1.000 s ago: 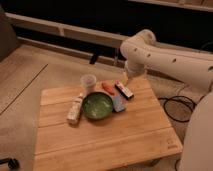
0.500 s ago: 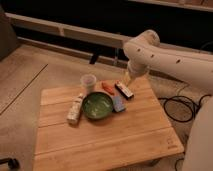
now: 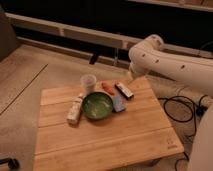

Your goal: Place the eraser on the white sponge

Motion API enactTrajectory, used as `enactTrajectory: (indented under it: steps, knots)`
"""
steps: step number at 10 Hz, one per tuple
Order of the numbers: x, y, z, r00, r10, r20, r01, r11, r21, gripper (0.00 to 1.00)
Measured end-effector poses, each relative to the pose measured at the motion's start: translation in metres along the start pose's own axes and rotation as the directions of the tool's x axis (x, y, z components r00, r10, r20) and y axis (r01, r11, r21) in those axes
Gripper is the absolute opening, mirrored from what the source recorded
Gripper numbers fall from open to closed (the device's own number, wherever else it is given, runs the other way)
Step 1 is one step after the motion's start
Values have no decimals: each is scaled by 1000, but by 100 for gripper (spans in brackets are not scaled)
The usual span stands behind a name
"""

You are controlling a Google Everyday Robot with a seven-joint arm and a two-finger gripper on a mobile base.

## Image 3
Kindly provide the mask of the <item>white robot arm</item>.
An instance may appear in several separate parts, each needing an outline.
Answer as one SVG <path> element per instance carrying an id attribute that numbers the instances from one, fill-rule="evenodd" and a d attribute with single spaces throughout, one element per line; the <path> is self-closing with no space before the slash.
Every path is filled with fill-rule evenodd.
<path id="1" fill-rule="evenodd" d="M 152 34 L 129 49 L 129 70 L 140 77 L 150 70 L 197 89 L 212 98 L 192 145 L 187 171 L 213 171 L 213 59 L 162 52 L 163 39 Z"/>

